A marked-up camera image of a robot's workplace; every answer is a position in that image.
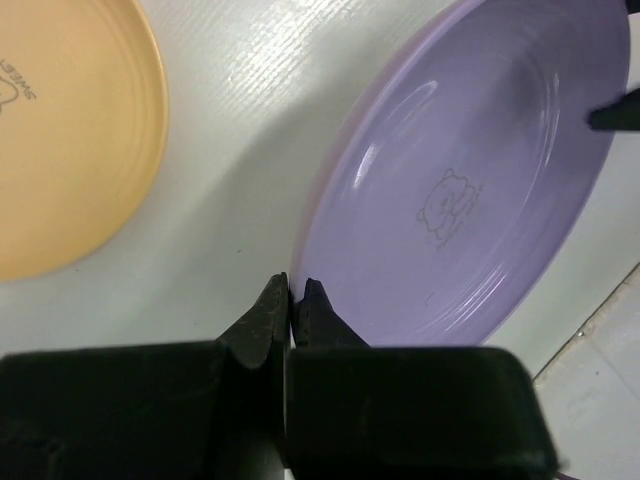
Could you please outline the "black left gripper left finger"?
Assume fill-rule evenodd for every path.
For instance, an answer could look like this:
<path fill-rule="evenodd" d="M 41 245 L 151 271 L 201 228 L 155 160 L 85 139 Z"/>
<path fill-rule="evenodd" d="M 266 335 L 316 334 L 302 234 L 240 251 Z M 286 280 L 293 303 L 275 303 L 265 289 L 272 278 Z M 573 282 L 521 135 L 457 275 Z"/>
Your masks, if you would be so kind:
<path fill-rule="evenodd" d="M 216 339 L 1 360 L 5 479 L 280 479 L 289 285 Z"/>

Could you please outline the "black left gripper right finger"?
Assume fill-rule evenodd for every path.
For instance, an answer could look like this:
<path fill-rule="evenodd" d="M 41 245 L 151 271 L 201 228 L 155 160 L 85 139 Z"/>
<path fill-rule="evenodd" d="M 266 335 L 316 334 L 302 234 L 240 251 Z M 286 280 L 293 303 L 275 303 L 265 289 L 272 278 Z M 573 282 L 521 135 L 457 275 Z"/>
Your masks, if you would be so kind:
<path fill-rule="evenodd" d="M 366 344 L 308 280 L 287 356 L 298 479 L 551 479 L 558 454 L 532 378 L 492 347 Z"/>

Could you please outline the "purple plate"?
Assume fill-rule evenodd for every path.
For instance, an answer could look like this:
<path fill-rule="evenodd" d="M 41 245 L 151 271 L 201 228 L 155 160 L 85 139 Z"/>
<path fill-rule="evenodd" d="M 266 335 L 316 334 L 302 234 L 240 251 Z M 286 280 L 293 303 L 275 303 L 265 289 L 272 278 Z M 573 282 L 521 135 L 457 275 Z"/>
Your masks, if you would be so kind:
<path fill-rule="evenodd" d="M 621 1 L 456 1 L 343 124 L 293 269 L 374 346 L 477 345 L 537 283 L 613 137 L 586 122 L 630 64 Z"/>

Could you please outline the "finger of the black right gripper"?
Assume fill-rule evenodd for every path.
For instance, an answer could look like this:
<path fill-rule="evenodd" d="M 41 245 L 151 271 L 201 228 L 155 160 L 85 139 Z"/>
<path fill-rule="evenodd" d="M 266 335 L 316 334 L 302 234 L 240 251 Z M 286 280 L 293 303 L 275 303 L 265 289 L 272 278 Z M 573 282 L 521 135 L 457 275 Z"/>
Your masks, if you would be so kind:
<path fill-rule="evenodd" d="M 624 94 L 609 105 L 593 110 L 587 116 L 587 123 L 596 131 L 638 132 L 639 89 Z"/>

